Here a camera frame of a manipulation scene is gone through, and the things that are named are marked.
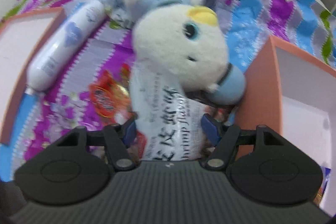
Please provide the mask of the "white shrimp flavour snack bag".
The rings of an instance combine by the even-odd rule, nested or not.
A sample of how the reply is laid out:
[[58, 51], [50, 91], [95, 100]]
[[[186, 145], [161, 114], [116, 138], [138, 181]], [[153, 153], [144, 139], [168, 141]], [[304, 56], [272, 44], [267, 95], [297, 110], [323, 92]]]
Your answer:
[[187, 98], [177, 77], [149, 59], [133, 64], [129, 92], [140, 159], [200, 158], [206, 142], [201, 118], [210, 106]]

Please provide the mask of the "red orange snack packet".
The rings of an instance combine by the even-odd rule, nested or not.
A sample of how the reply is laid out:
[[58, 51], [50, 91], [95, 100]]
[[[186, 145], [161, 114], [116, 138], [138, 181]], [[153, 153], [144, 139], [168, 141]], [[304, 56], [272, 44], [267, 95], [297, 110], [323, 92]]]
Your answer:
[[104, 69], [98, 79], [89, 85], [89, 97], [95, 112], [104, 125], [124, 124], [132, 116], [129, 95], [130, 65], [123, 63], [120, 80]]

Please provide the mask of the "pink cardboard box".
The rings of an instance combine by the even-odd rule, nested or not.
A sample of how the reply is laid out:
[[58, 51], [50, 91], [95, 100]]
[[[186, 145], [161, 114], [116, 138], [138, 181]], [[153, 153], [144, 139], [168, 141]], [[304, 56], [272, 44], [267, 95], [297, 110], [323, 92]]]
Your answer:
[[331, 170], [320, 207], [335, 215], [335, 69], [270, 36], [245, 71], [247, 89], [235, 114], [243, 129], [268, 125]]

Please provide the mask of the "white blue plush toy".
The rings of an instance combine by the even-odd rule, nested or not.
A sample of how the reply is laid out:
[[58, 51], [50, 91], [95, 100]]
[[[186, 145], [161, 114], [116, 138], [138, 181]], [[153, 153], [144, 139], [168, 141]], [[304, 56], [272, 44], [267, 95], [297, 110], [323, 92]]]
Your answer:
[[245, 93], [242, 71], [229, 61], [217, 14], [201, 0], [123, 0], [138, 57], [174, 75], [185, 93], [215, 106], [235, 105]]

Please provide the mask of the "white spray bottle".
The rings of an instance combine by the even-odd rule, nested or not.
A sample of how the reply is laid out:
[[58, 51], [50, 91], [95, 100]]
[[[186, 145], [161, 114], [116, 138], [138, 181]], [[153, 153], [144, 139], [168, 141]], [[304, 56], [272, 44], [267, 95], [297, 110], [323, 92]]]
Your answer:
[[105, 7], [98, 0], [90, 0], [76, 9], [30, 62], [26, 92], [43, 92], [49, 89], [72, 56], [105, 17]]

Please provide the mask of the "colourful striped floral bedspread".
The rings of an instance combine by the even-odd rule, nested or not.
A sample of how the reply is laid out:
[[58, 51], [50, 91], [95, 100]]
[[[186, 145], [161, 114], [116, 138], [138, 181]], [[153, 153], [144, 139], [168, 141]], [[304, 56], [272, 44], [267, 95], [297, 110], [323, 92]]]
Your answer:
[[[335, 65], [335, 17], [315, 0], [217, 0], [220, 26], [231, 62], [245, 70], [268, 35], [287, 40], [329, 65]], [[5, 20], [44, 7], [75, 11], [72, 0], [19, 0]], [[131, 32], [106, 20], [42, 96], [24, 95], [9, 145], [1, 146], [1, 179], [9, 181], [26, 160], [70, 128], [101, 127], [89, 102], [88, 85], [103, 70], [117, 76], [131, 57]]]

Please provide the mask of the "pink box lid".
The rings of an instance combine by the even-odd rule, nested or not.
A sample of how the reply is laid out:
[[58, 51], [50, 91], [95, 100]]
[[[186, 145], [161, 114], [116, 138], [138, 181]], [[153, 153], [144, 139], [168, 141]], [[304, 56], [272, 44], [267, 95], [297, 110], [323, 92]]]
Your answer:
[[1, 143], [10, 143], [16, 113], [26, 88], [26, 71], [38, 50], [62, 24], [61, 7], [12, 16], [1, 26]]

